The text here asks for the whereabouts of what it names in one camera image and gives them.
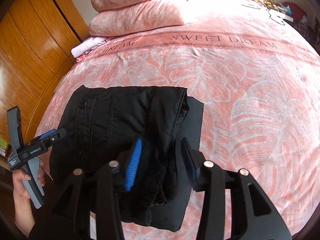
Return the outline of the left forearm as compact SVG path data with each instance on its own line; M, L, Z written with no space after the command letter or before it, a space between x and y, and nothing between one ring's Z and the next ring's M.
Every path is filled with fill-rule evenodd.
M30 232L35 225L30 199L14 195L14 203L15 224L25 237L29 238Z

